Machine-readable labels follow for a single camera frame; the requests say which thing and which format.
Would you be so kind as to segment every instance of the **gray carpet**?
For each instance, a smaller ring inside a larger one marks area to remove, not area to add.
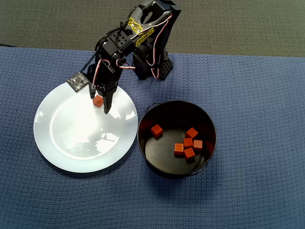
[[[2,0],[0,43],[92,50],[143,0]],[[169,52],[305,56],[304,0],[174,0]]]

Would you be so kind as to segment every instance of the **white wire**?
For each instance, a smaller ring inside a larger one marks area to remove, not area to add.
[[[135,67],[130,67],[130,66],[128,66],[128,67],[126,67],[126,66],[119,66],[119,59],[116,60],[116,66],[118,66],[119,68],[122,68],[122,69],[135,69]]]
[[[96,66],[96,69],[95,69],[95,73],[94,73],[94,78],[92,80],[92,86],[91,88],[94,90],[95,89],[95,79],[96,79],[96,75],[97,75],[97,72],[99,71],[99,68],[100,68],[100,64],[102,61],[105,61],[108,63],[108,65],[110,65],[110,62],[108,60],[103,60],[103,59],[100,59],[99,62],[97,63],[97,66]]]
[[[163,32],[164,28],[167,26],[168,24],[168,20],[172,17],[172,14],[170,15],[170,17],[168,19],[166,19],[164,22],[166,22],[166,24],[163,26],[163,28],[160,30],[158,36],[156,37],[156,40],[154,41],[154,44],[153,44],[153,53],[152,53],[152,59],[153,59],[153,63],[149,63],[148,60],[146,60],[146,62],[148,63],[149,66],[154,66],[155,62],[156,62],[156,43],[157,43],[157,40],[160,36],[160,34]]]
[[[158,75],[156,76],[154,73],[152,75],[154,76],[155,79],[158,79],[159,78],[159,68],[158,68]]]
[[[153,28],[153,27],[158,27],[158,26],[160,26],[160,25],[163,25],[163,24],[166,23],[171,17],[172,17],[172,15],[170,15],[169,18],[167,18],[165,21],[161,22],[160,24],[153,25],[153,26],[151,26],[151,27],[146,28],[145,30],[142,30],[140,33],[138,33],[138,34],[134,35],[133,37],[131,37],[131,40],[133,40],[133,39],[134,39],[135,37],[137,37],[139,34],[145,32],[146,30],[149,30],[149,29],[151,29],[151,28]]]

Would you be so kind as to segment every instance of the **yellow label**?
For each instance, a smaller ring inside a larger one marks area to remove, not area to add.
[[[139,34],[143,28],[142,26],[139,24],[139,23],[136,23],[134,21],[133,18],[129,18],[129,21],[128,21],[128,25],[132,28],[133,31],[135,31],[137,34]]]
[[[138,47],[140,44],[142,44],[143,41],[145,41],[146,38],[148,38],[150,35],[152,35],[153,32],[154,32],[154,29],[151,28],[146,34],[144,34],[142,37],[140,37],[140,38],[137,40],[137,43],[135,44],[135,46]]]

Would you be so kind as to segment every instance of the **small block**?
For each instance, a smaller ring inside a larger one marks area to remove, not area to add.
[[[202,141],[194,140],[194,150],[200,151],[202,150]]]
[[[184,138],[183,144],[185,149],[193,147],[193,140],[191,138]]]
[[[195,157],[195,153],[192,148],[184,150],[184,157],[186,160],[192,159]]]
[[[183,150],[183,144],[180,143],[175,143],[175,151],[173,154],[175,155],[183,155],[184,150]]]
[[[95,98],[93,99],[93,105],[95,105],[97,107],[101,107],[103,105],[103,103],[104,103],[104,100],[99,95],[95,96]]]
[[[151,134],[155,138],[160,137],[162,135],[162,133],[163,133],[163,130],[162,130],[162,128],[158,124],[151,128]]]
[[[186,132],[186,136],[190,138],[195,138],[197,135],[198,132],[194,128],[191,128]]]

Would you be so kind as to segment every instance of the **white plate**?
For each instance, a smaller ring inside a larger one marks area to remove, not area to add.
[[[138,115],[120,87],[108,114],[93,105],[87,85],[75,93],[67,83],[51,91],[34,119],[34,136],[53,165],[76,173],[94,172],[120,160],[131,147]]]

